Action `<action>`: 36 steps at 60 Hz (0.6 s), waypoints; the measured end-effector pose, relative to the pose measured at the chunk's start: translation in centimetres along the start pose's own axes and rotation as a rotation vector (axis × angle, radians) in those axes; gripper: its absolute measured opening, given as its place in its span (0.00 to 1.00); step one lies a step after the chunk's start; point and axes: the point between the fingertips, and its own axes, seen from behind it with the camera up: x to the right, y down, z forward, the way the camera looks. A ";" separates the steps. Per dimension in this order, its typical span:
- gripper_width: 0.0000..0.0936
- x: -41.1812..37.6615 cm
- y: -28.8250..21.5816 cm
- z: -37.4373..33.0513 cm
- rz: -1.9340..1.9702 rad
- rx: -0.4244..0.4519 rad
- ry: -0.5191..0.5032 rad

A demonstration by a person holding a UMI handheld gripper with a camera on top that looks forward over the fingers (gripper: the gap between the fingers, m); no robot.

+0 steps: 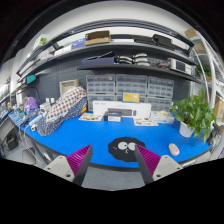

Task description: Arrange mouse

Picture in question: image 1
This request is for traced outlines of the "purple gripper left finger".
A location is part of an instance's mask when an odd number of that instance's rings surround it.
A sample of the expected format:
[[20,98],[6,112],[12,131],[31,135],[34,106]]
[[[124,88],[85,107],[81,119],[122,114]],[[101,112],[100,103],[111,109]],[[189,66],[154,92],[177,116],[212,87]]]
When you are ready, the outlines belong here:
[[59,155],[44,170],[81,186],[92,155],[92,145],[87,145],[68,156]]

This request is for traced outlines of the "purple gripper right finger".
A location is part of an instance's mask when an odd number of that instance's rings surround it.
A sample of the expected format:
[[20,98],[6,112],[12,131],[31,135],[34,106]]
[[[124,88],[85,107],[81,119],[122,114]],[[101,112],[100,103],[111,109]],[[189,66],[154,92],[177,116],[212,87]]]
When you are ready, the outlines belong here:
[[134,154],[145,184],[150,184],[182,169],[170,156],[159,156],[140,145],[135,145]]

